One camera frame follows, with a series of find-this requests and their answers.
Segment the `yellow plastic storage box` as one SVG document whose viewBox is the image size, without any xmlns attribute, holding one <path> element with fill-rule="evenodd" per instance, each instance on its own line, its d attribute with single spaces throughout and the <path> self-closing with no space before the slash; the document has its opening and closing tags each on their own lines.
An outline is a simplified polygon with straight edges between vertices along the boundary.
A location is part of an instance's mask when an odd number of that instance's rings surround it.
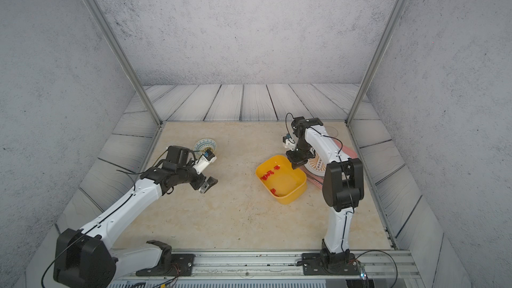
<svg viewBox="0 0 512 288">
<path fill-rule="evenodd" d="M 274 170 L 276 165 L 280 166 L 279 170 Z M 260 177 L 268 171 L 274 174 L 266 181 L 261 180 Z M 307 189 L 306 174 L 301 169 L 292 169 L 290 161 L 283 155 L 275 155 L 263 162 L 257 167 L 255 175 L 267 192 L 282 205 L 289 205 Z M 272 195 L 271 189 L 276 189 L 277 197 Z"/>
</svg>

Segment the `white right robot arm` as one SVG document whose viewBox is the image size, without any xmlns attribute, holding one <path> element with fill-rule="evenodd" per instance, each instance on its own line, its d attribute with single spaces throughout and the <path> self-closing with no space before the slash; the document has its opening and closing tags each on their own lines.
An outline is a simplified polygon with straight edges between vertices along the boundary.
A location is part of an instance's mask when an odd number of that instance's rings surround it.
<svg viewBox="0 0 512 288">
<path fill-rule="evenodd" d="M 316 260 L 327 271 L 355 261 L 349 249 L 349 232 L 355 209 L 364 198 L 363 164 L 343 150 L 343 143 L 328 135 L 318 118 L 294 117 L 293 133 L 283 137 L 286 157 L 293 169 L 319 157 L 325 165 L 322 194 L 330 207 L 327 233 Z"/>
</svg>

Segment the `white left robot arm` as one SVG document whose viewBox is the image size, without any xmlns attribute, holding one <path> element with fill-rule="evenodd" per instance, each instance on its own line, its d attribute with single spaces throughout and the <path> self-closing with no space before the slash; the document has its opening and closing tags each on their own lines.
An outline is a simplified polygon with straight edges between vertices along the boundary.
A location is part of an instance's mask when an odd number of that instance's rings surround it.
<svg viewBox="0 0 512 288">
<path fill-rule="evenodd" d="M 141 173 L 133 187 L 110 208 L 78 230 L 66 229 L 56 242 L 54 281 L 67 287 L 108 287 L 132 273 L 138 276 L 189 276 L 193 254 L 173 255 L 172 247 L 150 240 L 131 249 L 116 249 L 114 243 L 125 229 L 152 203 L 189 184 L 206 193 L 217 180 L 203 171 L 216 160 L 207 149 L 200 157 L 180 146 L 170 146 L 166 157 Z"/>
</svg>

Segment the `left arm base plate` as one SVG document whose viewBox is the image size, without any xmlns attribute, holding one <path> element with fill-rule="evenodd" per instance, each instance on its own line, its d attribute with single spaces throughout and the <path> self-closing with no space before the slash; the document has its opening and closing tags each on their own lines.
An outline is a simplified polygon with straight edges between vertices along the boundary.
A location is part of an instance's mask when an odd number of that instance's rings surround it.
<svg viewBox="0 0 512 288">
<path fill-rule="evenodd" d="M 190 277 L 195 255 L 192 253 L 170 253 L 161 257 L 152 268 L 135 272 L 137 277 Z"/>
</svg>

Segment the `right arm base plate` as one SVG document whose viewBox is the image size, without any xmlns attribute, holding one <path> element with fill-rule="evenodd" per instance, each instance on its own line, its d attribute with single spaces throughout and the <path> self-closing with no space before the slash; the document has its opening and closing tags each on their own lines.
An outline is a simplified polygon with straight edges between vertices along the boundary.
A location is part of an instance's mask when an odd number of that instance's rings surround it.
<svg viewBox="0 0 512 288">
<path fill-rule="evenodd" d="M 303 253 L 296 265 L 302 268 L 303 274 L 306 276 L 359 276 L 361 274 L 356 264 L 348 263 L 344 258 L 332 261 L 324 253 Z"/>
</svg>

